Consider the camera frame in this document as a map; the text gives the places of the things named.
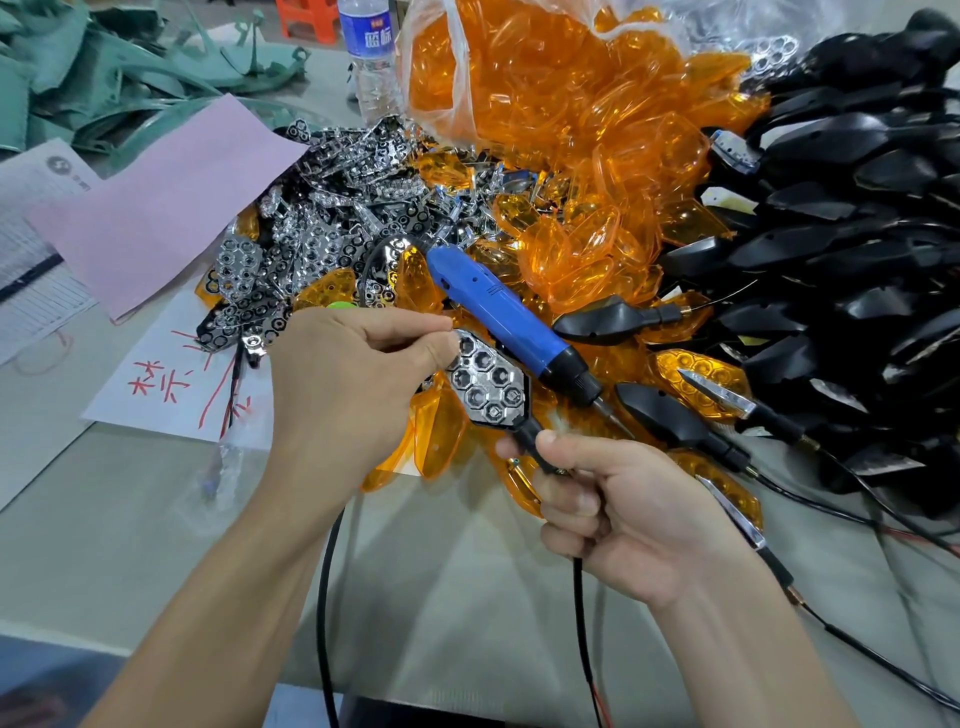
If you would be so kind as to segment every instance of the water bottle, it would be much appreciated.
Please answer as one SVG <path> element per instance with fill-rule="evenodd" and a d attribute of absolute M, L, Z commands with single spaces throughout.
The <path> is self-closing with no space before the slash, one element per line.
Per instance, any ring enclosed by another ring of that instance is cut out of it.
<path fill-rule="evenodd" d="M 389 0 L 337 0 L 337 10 L 347 52 L 353 58 L 360 115 L 370 126 L 400 111 Z"/>

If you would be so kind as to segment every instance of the red handwriting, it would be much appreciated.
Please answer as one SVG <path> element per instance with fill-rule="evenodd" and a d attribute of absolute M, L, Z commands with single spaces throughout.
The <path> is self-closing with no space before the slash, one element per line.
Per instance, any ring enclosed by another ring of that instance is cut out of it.
<path fill-rule="evenodd" d="M 157 361 L 150 361 L 150 359 L 147 359 L 147 361 L 134 361 L 133 366 L 143 367 L 144 374 L 146 374 L 144 381 L 150 381 L 153 379 L 156 375 L 155 370 L 164 369 L 163 365 L 160 364 L 159 359 Z"/>
<path fill-rule="evenodd" d="M 233 403 L 233 417 L 239 418 L 241 412 L 247 413 L 247 412 L 249 412 L 249 411 L 250 411 L 250 397 L 247 397 L 247 400 L 246 400 L 245 402 L 243 402 L 242 404 L 241 404 L 240 402 L 238 402 L 238 401 L 234 401 L 234 403 Z"/>
<path fill-rule="evenodd" d="M 184 376 L 193 374 L 191 369 Z M 183 389 L 188 389 L 190 385 L 185 381 L 176 381 L 174 377 L 177 376 L 177 370 L 171 370 L 170 372 L 170 381 L 167 381 L 167 375 L 163 375 L 163 379 L 160 381 L 160 391 L 163 391 L 163 388 L 166 387 L 166 393 L 163 395 L 163 401 L 171 401 L 173 404 L 177 403 L 177 395 L 174 392 L 174 387 L 183 387 Z"/>
<path fill-rule="evenodd" d="M 142 381 L 140 381 L 139 376 L 134 381 L 129 381 L 127 383 L 133 385 L 133 391 L 131 392 L 132 395 L 136 395 L 136 393 L 139 392 L 144 397 L 147 396 L 148 389 L 153 389 L 156 386 L 155 384 L 144 384 Z"/>
<path fill-rule="evenodd" d="M 190 339 L 193 342 L 197 341 L 197 337 L 194 336 L 192 333 L 183 333 L 183 331 L 177 331 L 172 328 L 170 329 L 170 333 L 175 333 L 177 336 L 183 336 L 187 339 Z M 194 352 L 203 352 L 206 354 L 206 361 L 204 362 L 204 371 L 206 371 L 206 368 L 210 366 L 210 359 L 213 358 L 213 352 L 208 352 L 203 347 L 198 347 L 198 346 L 195 346 L 194 344 L 182 344 L 182 346 L 184 349 L 192 349 Z"/>
<path fill-rule="evenodd" d="M 230 375 L 230 372 L 233 371 L 233 357 L 227 362 L 227 367 L 224 369 L 224 375 L 220 377 L 220 383 L 217 384 L 217 388 L 213 390 L 213 394 L 210 396 L 210 399 L 206 402 L 206 407 L 204 411 L 200 413 L 200 421 L 197 423 L 197 429 L 204 428 L 204 421 L 206 420 L 206 413 L 210 411 L 210 407 L 213 405 L 213 401 L 217 399 L 217 395 L 220 394 L 220 390 L 224 387 L 224 382 L 227 381 L 227 377 Z M 221 437 L 223 436 L 223 431 L 225 427 L 221 427 Z"/>
<path fill-rule="evenodd" d="M 156 377 L 158 373 L 165 370 L 166 367 L 160 363 L 159 359 L 157 361 L 151 361 L 150 359 L 147 359 L 147 361 L 134 361 L 133 366 L 143 367 L 143 372 L 133 381 L 127 382 L 133 388 L 131 390 L 131 396 L 135 397 L 136 395 L 143 395 L 144 397 L 147 397 L 150 394 L 147 390 L 157 387 Z M 188 376 L 192 375 L 193 372 L 194 370 L 192 369 L 185 372 L 182 375 L 183 379 L 186 379 Z M 159 377 L 159 390 L 163 393 L 163 401 L 165 402 L 177 404 L 178 390 L 175 389 L 175 387 L 179 387 L 180 389 L 189 389 L 190 387 L 190 382 L 184 381 L 183 379 L 177 379 L 176 369 L 170 370 L 169 375 L 164 373 L 159 375 Z M 148 384 L 151 379 L 153 379 L 154 382 L 152 384 Z"/>

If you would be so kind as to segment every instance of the pink paper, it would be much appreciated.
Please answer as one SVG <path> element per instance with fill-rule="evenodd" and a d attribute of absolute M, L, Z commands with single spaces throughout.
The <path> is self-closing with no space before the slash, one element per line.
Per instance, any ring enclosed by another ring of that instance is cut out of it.
<path fill-rule="evenodd" d="M 127 169 L 27 219 L 117 319 L 186 268 L 306 149 L 224 96 Z"/>

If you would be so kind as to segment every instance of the right hand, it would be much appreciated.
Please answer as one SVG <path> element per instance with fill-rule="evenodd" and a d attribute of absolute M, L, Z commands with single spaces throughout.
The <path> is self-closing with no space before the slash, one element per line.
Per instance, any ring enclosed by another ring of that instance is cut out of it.
<path fill-rule="evenodd" d="M 497 454 L 520 455 L 505 438 Z M 537 471 L 543 544 L 652 610 L 702 578 L 756 559 L 713 495 L 666 454 L 641 443 L 544 430 L 537 451 L 572 477 Z"/>

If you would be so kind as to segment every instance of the green object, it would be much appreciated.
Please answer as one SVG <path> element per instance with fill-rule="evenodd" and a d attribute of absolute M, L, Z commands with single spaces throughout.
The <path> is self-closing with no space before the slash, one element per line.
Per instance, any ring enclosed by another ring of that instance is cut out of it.
<path fill-rule="evenodd" d="M 193 34 L 182 33 L 167 49 L 166 59 L 179 70 L 203 79 L 217 88 L 233 90 L 242 83 L 243 76 L 237 73 L 220 53 L 220 46 L 213 42 L 206 28 L 200 24 L 189 0 L 184 0 L 184 5 L 190 13 L 197 35 L 200 36 L 204 47 L 200 49 L 186 45 L 186 41 Z"/>
<path fill-rule="evenodd" d="M 0 149 L 22 152 L 27 148 L 30 114 L 30 68 L 0 56 Z"/>
<path fill-rule="evenodd" d="M 23 30 L 23 23 L 0 8 L 0 36 L 12 36 Z"/>
<path fill-rule="evenodd" d="M 66 11 L 60 14 L 59 22 L 50 30 L 21 34 L 11 41 L 13 51 L 33 69 L 30 82 L 33 93 L 44 93 L 60 87 L 84 44 L 90 8 L 84 0 L 76 0 L 73 7 L 64 7 Z M 38 18 L 32 16 L 32 19 L 34 28 L 41 27 L 36 24 Z"/>
<path fill-rule="evenodd" d="M 73 142 L 73 130 L 62 127 L 42 116 L 30 114 L 27 120 L 27 148 L 33 149 L 45 141 L 62 139 L 67 144 Z"/>
<path fill-rule="evenodd" d="M 300 46 L 258 42 L 257 29 L 262 23 L 263 13 L 260 11 L 253 11 L 253 21 L 249 23 L 237 20 L 234 27 L 240 37 L 234 45 L 220 49 L 233 69 L 247 79 L 242 85 L 243 93 L 280 87 L 297 76 L 310 57 L 309 52 Z"/>
<path fill-rule="evenodd" d="M 93 19 L 111 33 L 125 40 L 152 43 L 163 33 L 163 17 L 157 8 L 118 5 L 93 12 Z"/>
<path fill-rule="evenodd" d="M 131 133 L 131 135 L 124 140 L 123 144 L 120 144 L 110 155 L 110 172 L 116 174 L 128 166 L 143 150 L 166 133 L 176 129 L 195 113 L 204 109 L 211 101 L 213 101 L 213 99 L 180 101 L 176 102 L 169 109 L 154 114 Z M 286 104 L 281 104 L 279 101 L 243 98 L 239 99 L 239 101 L 247 107 L 247 109 L 255 113 L 257 118 L 260 119 L 268 129 L 281 129 L 290 126 L 290 124 L 298 118 L 306 119 L 317 127 L 331 126 L 329 119 L 302 109 L 293 109 Z"/>
<path fill-rule="evenodd" d="M 92 120 L 120 103 L 124 75 L 146 83 L 144 74 L 154 83 L 156 76 L 165 76 L 194 85 L 206 95 L 220 95 L 212 85 L 183 73 L 150 51 L 105 31 L 90 30 L 66 82 L 38 97 L 36 106 L 47 115 L 75 111 Z"/>

